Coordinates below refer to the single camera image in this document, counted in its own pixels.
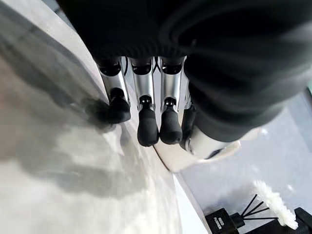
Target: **black sleeve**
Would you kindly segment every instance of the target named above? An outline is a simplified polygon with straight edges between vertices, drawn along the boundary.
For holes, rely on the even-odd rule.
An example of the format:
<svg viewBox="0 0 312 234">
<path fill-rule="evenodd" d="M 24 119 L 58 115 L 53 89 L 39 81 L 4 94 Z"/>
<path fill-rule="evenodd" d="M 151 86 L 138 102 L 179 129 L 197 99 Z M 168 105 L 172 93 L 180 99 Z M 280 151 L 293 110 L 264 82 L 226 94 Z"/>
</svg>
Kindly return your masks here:
<svg viewBox="0 0 312 234">
<path fill-rule="evenodd" d="M 184 71 L 195 125 L 233 141 L 272 120 L 312 78 L 312 1 L 227 0 L 206 7 L 173 29 L 173 40 L 191 47 Z"/>
</svg>

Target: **black fabric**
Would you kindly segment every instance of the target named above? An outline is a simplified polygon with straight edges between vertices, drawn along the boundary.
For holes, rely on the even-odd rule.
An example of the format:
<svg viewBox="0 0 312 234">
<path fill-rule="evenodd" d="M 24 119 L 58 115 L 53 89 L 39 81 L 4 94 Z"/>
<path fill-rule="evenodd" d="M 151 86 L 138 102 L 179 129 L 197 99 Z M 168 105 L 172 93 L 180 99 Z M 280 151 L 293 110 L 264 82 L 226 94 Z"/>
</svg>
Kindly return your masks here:
<svg viewBox="0 0 312 234">
<path fill-rule="evenodd" d="M 58 0 L 97 63 L 177 58 L 195 124 L 219 141 L 266 124 L 311 79 L 311 0 Z"/>
</svg>

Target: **white surface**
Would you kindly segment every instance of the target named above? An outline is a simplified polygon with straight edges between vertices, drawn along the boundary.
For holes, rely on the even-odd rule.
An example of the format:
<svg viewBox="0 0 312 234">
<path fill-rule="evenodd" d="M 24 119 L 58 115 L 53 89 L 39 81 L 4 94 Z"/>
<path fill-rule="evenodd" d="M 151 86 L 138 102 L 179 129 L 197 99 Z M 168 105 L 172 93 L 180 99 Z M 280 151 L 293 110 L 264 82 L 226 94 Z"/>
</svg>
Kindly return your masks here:
<svg viewBox="0 0 312 234">
<path fill-rule="evenodd" d="M 192 206 L 185 191 L 180 185 L 177 177 L 174 175 L 175 190 L 177 202 L 180 210 L 180 218 L 183 234 L 208 234 L 196 210 Z"/>
<path fill-rule="evenodd" d="M 181 233 L 172 174 L 138 144 L 136 107 L 110 132 L 73 112 L 104 95 L 90 54 L 40 0 L 5 2 L 71 53 L 0 2 L 0 233 Z"/>
</svg>

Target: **black wire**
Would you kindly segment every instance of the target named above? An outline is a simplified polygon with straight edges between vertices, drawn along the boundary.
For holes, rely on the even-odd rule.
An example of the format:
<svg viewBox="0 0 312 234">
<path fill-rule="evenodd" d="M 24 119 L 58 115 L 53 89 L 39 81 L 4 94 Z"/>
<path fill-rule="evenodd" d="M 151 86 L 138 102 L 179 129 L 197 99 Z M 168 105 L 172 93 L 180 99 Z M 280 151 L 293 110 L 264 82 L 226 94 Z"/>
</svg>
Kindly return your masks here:
<svg viewBox="0 0 312 234">
<path fill-rule="evenodd" d="M 124 76 L 126 76 L 126 74 L 127 74 L 128 65 L 129 65 L 128 58 L 127 58 L 127 57 L 125 57 L 125 58 L 126 58 L 126 67 L 125 67 L 125 71 L 124 71 L 124 73 L 123 73 Z"/>
<path fill-rule="evenodd" d="M 261 201 L 258 205 L 256 205 L 251 211 L 249 211 L 247 214 L 244 215 L 245 216 L 248 216 L 249 214 L 251 214 L 253 211 L 255 211 L 259 206 L 261 206 L 264 202 Z"/>
<path fill-rule="evenodd" d="M 266 217 L 266 218 L 244 218 L 244 220 L 261 220 L 261 219 L 278 219 L 277 217 Z"/>
<path fill-rule="evenodd" d="M 264 209 L 262 209 L 262 210 L 260 210 L 260 211 L 256 211 L 256 212 L 248 213 L 248 214 L 244 215 L 243 217 L 247 217 L 247 216 L 251 216 L 251 215 L 254 215 L 254 214 L 257 214 L 257 213 L 263 212 L 263 211 L 267 211 L 268 209 L 270 209 L 270 208 L 269 208 L 269 207 L 267 207 L 267 208 L 264 208 Z"/>
<path fill-rule="evenodd" d="M 250 205 L 254 202 L 255 198 L 257 197 L 257 194 L 253 197 L 253 199 L 251 200 L 251 202 L 249 202 L 248 206 L 246 207 L 246 209 L 244 209 L 243 213 L 241 214 L 241 216 L 244 216 L 245 212 L 248 210 L 248 208 L 250 207 Z"/>
</svg>

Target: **black rubber fingertip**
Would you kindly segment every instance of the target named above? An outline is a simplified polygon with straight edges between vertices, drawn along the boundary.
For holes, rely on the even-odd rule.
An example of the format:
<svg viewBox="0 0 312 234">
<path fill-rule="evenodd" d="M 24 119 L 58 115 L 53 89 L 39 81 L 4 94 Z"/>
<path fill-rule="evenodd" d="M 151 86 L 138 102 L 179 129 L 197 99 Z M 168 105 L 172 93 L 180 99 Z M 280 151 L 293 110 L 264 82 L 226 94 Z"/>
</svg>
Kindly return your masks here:
<svg viewBox="0 0 312 234">
<path fill-rule="evenodd" d="M 155 112 L 149 108 L 142 109 L 139 114 L 137 140 L 140 145 L 149 147 L 158 142 L 159 132 Z"/>
<path fill-rule="evenodd" d="M 123 123 L 130 118 L 129 104 L 122 98 L 114 98 L 109 106 L 108 121 L 110 123 Z"/>
<path fill-rule="evenodd" d="M 182 140 L 178 115 L 172 107 L 167 107 L 161 115 L 160 139 L 168 145 L 177 144 Z"/>
<path fill-rule="evenodd" d="M 195 120 L 195 107 L 194 104 L 191 104 L 191 107 L 189 109 L 185 109 L 183 113 L 183 120 L 182 120 L 182 141 L 180 142 L 180 146 L 182 149 L 185 148 L 185 142 L 186 139 L 189 137 L 191 134 L 192 128 L 193 128 L 193 123 Z"/>
</svg>

